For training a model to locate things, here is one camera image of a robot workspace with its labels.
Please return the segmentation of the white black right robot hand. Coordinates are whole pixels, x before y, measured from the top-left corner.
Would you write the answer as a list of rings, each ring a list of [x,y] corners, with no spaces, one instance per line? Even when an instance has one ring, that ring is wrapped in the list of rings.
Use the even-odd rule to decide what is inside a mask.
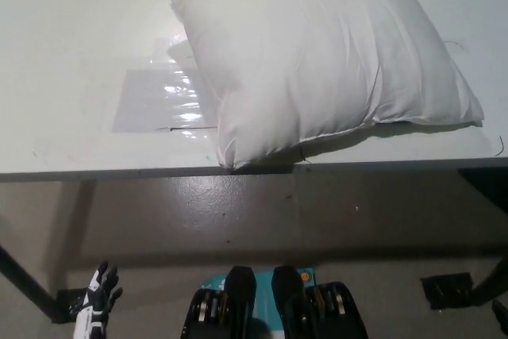
[[[494,299],[491,304],[491,309],[496,317],[502,330],[507,330],[508,325],[508,309],[499,300]]]

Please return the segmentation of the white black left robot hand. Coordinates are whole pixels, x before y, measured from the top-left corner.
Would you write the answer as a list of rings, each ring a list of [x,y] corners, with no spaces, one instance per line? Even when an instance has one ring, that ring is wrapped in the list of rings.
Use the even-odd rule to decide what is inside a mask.
[[[106,339],[110,313],[123,289],[117,268],[103,261],[92,275],[82,302],[76,307],[74,339]]]

